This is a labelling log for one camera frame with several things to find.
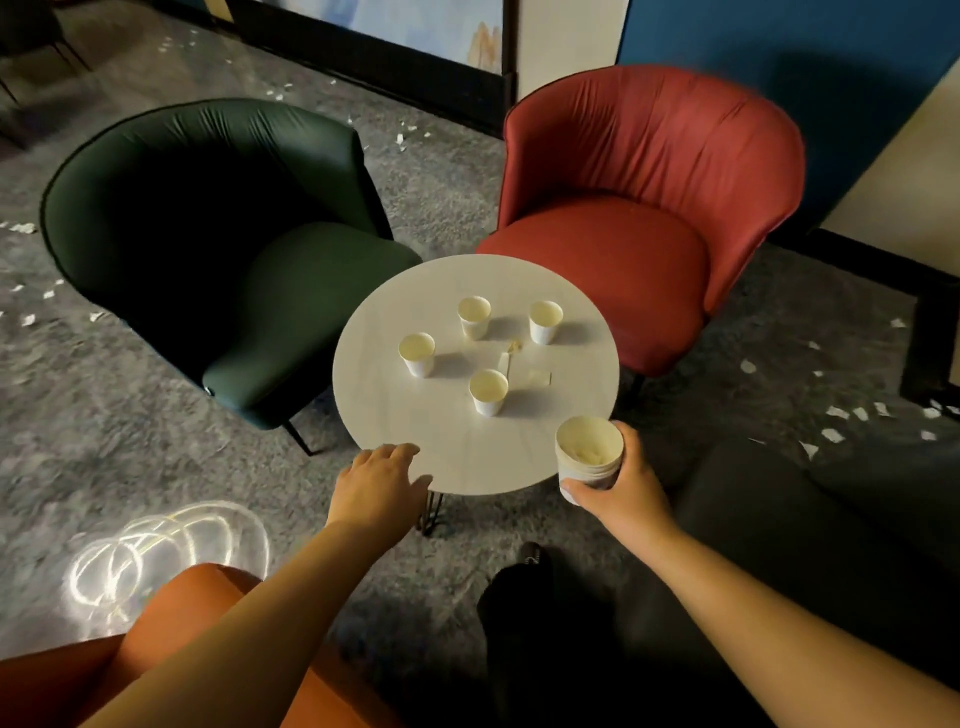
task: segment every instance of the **white paper cup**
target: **white paper cup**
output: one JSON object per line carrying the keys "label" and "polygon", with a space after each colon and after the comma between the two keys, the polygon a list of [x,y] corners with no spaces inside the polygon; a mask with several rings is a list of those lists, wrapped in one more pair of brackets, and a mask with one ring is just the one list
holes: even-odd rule
{"label": "white paper cup", "polygon": [[530,338],[537,344],[549,344],[557,335],[564,310],[552,301],[537,301],[530,306]]}
{"label": "white paper cup", "polygon": [[397,348],[400,358],[407,365],[410,374],[424,378],[433,371],[434,353],[437,345],[428,333],[412,333],[404,336]]}
{"label": "white paper cup", "polygon": [[482,296],[470,296],[457,305],[457,315],[468,339],[482,339],[490,325],[490,302]]}
{"label": "white paper cup", "polygon": [[469,390],[477,412],[484,417],[492,417],[507,399],[510,383],[496,369],[481,369],[470,378]]}
{"label": "white paper cup", "polygon": [[[571,417],[557,428],[557,477],[573,478],[591,488],[611,488],[623,460],[623,435],[609,420]],[[561,488],[561,494],[576,503]]]}

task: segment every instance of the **red chair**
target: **red chair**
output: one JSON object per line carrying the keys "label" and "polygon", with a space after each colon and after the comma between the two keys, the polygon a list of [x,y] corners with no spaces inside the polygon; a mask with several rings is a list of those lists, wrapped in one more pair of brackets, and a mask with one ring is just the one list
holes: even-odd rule
{"label": "red chair", "polygon": [[804,145],[739,85],[628,65],[560,79],[504,123],[497,231],[478,253],[538,263],[607,319],[620,362],[668,372],[804,191]]}

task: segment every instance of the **hand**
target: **hand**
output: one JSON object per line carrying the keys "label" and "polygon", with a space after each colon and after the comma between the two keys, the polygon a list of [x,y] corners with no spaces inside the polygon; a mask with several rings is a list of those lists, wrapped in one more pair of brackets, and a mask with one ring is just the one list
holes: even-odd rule
{"label": "hand", "polygon": [[337,477],[326,525],[353,526],[381,555],[390,550],[417,523],[433,481],[433,475],[421,475],[410,482],[410,463],[418,452],[411,443],[361,450]]}
{"label": "hand", "polygon": [[629,425],[614,422],[623,435],[623,464],[613,487],[597,491],[567,478],[561,487],[596,516],[614,538],[647,561],[669,537],[679,534],[657,474],[643,456],[643,443]]}

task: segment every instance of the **forearm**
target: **forearm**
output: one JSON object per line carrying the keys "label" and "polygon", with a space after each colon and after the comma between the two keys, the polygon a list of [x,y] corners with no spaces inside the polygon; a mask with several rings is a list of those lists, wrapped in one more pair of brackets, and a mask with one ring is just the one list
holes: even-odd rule
{"label": "forearm", "polygon": [[694,539],[661,544],[666,583],[784,728],[956,726],[960,694],[774,592]]}
{"label": "forearm", "polygon": [[379,557],[370,541],[349,527],[325,528],[216,625],[130,685],[84,728],[276,728],[330,624]]}

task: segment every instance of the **round table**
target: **round table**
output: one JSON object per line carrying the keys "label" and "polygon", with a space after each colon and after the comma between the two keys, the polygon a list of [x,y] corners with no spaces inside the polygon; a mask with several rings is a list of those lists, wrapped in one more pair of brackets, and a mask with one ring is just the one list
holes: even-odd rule
{"label": "round table", "polygon": [[[470,341],[457,316],[466,296],[492,306],[487,336]],[[549,346],[530,339],[534,301],[564,309]],[[430,377],[417,379],[397,353],[406,334],[437,342]],[[482,417],[468,391],[477,369],[511,357],[510,393],[496,417]],[[534,379],[550,373],[548,386]],[[420,446],[411,479],[434,475],[431,490],[458,496],[507,493],[557,472],[554,434],[574,415],[609,417],[619,384],[610,328],[580,289],[535,263],[504,255],[453,255],[404,271],[371,293],[350,317],[333,359],[333,394],[350,435],[364,449]]]}

